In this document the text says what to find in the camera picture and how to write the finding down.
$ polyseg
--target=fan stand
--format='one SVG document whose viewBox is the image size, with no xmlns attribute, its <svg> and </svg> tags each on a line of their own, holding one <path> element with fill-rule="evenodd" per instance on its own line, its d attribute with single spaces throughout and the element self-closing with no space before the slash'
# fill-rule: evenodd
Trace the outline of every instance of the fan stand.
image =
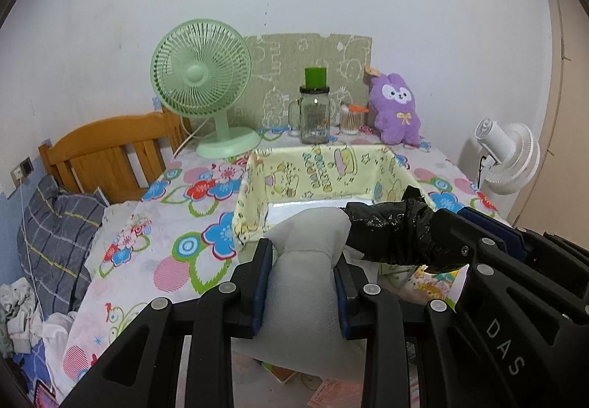
<svg viewBox="0 0 589 408">
<path fill-rule="evenodd" d="M 260 144 L 260 135 L 250 128 L 229 127 L 227 111 L 215 117 L 215 132 L 203 137 L 196 153 L 206 159 L 225 159 L 243 154 Z"/>
</svg>

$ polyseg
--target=plush toy face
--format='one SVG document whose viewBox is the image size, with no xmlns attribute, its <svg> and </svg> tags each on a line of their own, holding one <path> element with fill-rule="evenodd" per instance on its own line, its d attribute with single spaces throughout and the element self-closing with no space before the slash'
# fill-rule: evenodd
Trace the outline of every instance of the plush toy face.
<svg viewBox="0 0 589 408">
<path fill-rule="evenodd" d="M 390 108 L 406 112 L 415 111 L 413 94 L 398 74 L 383 74 L 373 78 L 369 101 L 379 111 Z"/>
</svg>

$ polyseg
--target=fan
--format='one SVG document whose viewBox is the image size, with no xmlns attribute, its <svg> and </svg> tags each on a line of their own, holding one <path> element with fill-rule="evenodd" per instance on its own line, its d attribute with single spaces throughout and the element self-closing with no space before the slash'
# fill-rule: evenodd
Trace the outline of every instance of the fan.
<svg viewBox="0 0 589 408">
<path fill-rule="evenodd" d="M 250 74 L 245 40 L 234 28 L 212 19 L 176 26 L 151 59 L 151 84 L 163 105 L 183 117 L 214 117 L 216 132 L 197 147 L 205 158 L 235 156 L 260 143 L 254 130 L 230 128 L 227 119 L 227 110 L 242 95 Z"/>
<path fill-rule="evenodd" d="M 495 159 L 485 176 L 496 194 L 513 194 L 532 180 L 540 165 L 540 146 L 525 124 L 505 127 L 490 118 L 482 120 L 475 131 L 476 140 Z"/>
</svg>

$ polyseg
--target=green electric fan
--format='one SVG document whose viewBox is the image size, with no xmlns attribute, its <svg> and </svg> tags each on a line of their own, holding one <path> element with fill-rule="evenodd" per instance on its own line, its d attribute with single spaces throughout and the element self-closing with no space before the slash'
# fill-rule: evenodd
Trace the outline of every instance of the green electric fan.
<svg viewBox="0 0 589 408">
<path fill-rule="evenodd" d="M 252 129 L 229 127 L 227 111 L 245 90 L 251 56 L 245 40 L 212 19 L 193 19 L 170 31 L 151 59 L 151 84 L 161 103 L 183 117 L 214 117 L 216 131 L 201 139 L 199 156 L 226 158 L 260 143 Z"/>
</svg>

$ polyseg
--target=wooden bed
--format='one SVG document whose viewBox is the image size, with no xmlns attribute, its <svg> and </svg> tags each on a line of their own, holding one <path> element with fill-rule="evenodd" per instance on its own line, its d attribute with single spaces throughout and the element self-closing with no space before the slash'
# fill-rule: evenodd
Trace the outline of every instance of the wooden bed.
<svg viewBox="0 0 589 408">
<path fill-rule="evenodd" d="M 190 122 L 184 119 L 190 131 Z M 186 138 L 180 117 L 167 109 L 142 116 L 121 116 L 80 127 L 52 147 L 39 147 L 47 174 L 71 192 L 93 192 L 100 187 L 113 203 L 139 200 L 139 186 L 125 151 L 132 145 L 148 184 L 165 170 L 158 139 L 168 139 L 172 150 Z"/>
</svg>

